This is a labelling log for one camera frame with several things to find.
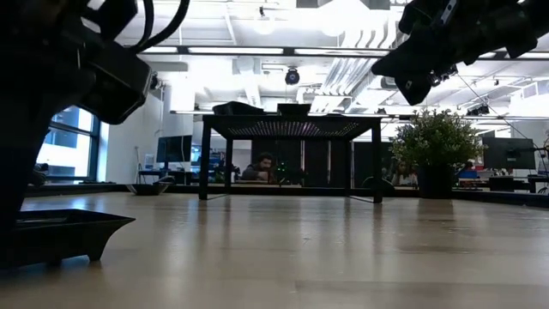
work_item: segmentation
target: ceiling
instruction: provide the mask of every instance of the ceiling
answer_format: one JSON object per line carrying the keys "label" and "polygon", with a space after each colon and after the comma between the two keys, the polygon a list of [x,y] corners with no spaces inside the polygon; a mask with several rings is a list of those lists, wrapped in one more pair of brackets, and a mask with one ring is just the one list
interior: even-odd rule
{"label": "ceiling", "polygon": [[[406,36],[398,32],[402,1],[386,0],[389,10],[370,9],[360,0],[319,0],[305,9],[305,0],[192,1],[179,31],[163,45],[292,46],[394,48]],[[178,1],[155,0],[154,33],[164,28]],[[263,6],[264,16],[259,8]],[[135,44],[142,35],[140,14],[118,38]],[[549,37],[538,50],[549,49]],[[251,102],[266,109],[276,103],[311,103],[313,112],[410,113],[402,95],[370,72],[375,59],[252,56],[142,56],[149,62],[185,62],[188,79],[200,109],[229,100]],[[300,74],[298,85],[284,82],[287,69]],[[434,88],[422,106],[466,111],[482,101],[509,115],[513,96],[524,88],[549,80],[549,62],[478,61],[458,65],[460,76]]]}

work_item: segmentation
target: potted plant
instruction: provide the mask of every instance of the potted plant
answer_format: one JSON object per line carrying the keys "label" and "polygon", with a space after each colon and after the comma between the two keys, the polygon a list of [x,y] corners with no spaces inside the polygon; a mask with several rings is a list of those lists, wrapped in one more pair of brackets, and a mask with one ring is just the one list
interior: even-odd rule
{"label": "potted plant", "polygon": [[419,194],[450,198],[455,168],[482,153],[471,124],[450,110],[415,112],[393,140],[396,159],[417,167]]}

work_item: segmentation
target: black tray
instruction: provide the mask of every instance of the black tray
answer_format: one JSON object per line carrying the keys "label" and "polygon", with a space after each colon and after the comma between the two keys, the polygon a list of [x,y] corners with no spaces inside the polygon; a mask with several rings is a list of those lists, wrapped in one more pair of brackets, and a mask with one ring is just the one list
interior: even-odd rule
{"label": "black tray", "polygon": [[82,255],[100,260],[114,232],[134,220],[79,209],[22,211],[15,228],[0,240],[0,268],[58,264]]}

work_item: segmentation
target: building window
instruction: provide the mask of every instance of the building window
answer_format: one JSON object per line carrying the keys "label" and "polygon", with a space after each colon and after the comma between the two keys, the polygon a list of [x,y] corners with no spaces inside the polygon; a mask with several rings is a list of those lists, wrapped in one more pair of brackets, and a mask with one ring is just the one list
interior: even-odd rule
{"label": "building window", "polygon": [[37,163],[49,165],[52,183],[97,179],[100,122],[90,112],[72,106],[51,119],[50,132]]}

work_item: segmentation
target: computer monitor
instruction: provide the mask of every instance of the computer monitor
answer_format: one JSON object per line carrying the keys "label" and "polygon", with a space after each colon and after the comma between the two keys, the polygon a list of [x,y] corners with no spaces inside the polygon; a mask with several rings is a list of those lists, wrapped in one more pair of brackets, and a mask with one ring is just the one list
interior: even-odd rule
{"label": "computer monitor", "polygon": [[482,138],[485,168],[535,169],[534,142],[529,138]]}
{"label": "computer monitor", "polygon": [[190,161],[190,144],[192,136],[168,136],[158,139],[156,161],[165,163],[167,168],[169,162]]}

